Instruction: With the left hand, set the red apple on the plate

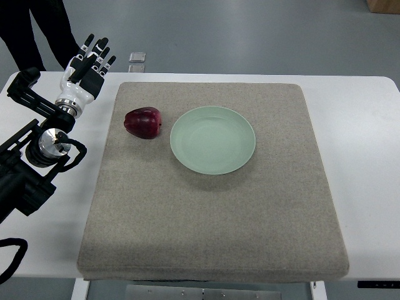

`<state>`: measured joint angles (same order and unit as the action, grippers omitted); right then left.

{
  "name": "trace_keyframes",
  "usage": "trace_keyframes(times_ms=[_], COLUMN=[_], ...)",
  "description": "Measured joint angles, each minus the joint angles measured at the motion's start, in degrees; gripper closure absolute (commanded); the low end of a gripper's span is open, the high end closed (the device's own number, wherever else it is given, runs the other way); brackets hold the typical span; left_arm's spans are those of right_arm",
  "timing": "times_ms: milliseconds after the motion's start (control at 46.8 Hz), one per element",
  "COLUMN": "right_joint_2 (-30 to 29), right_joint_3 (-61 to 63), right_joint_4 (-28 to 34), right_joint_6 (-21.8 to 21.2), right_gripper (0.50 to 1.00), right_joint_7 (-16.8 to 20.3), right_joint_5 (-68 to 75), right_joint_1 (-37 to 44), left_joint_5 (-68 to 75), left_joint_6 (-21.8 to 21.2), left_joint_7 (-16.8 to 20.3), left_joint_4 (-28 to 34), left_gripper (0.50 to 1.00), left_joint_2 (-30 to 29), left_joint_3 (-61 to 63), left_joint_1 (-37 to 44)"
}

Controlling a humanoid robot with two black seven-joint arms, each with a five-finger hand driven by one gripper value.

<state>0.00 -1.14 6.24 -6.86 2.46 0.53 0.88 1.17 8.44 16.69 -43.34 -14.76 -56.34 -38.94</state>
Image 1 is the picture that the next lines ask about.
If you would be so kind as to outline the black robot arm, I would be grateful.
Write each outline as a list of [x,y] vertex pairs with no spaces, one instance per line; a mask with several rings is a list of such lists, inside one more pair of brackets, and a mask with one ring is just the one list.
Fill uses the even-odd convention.
[[28,216],[55,192],[59,174],[77,166],[87,154],[84,144],[68,137],[75,118],[31,88],[40,72],[31,67],[17,73],[7,89],[16,103],[43,116],[33,119],[1,145],[1,220],[17,209]]

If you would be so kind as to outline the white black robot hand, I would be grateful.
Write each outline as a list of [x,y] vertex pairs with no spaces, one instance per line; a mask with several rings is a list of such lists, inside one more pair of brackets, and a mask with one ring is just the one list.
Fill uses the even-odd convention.
[[106,37],[94,41],[90,34],[62,75],[55,105],[76,119],[99,96],[104,78],[116,60],[116,56],[108,56],[108,42]]

